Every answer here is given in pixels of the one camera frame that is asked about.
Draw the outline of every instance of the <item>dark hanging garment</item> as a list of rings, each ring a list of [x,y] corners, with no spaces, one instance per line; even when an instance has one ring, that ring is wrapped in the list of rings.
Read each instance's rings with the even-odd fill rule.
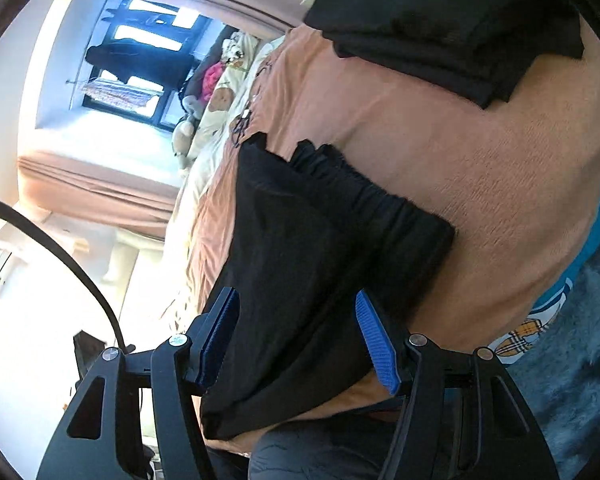
[[[166,91],[180,89],[189,70],[198,65],[196,58],[189,54],[136,40],[113,40],[89,47],[85,59],[111,72],[123,83],[136,76],[162,85]]]
[[[487,107],[508,101],[540,54],[579,59],[568,0],[316,0],[304,22],[356,56]]]
[[[229,439],[318,406],[371,361],[356,293],[406,319],[454,238],[442,218],[389,195],[333,146],[298,144],[291,161],[247,140],[238,155],[234,238],[211,291],[240,294],[218,381],[202,399],[205,436]]]

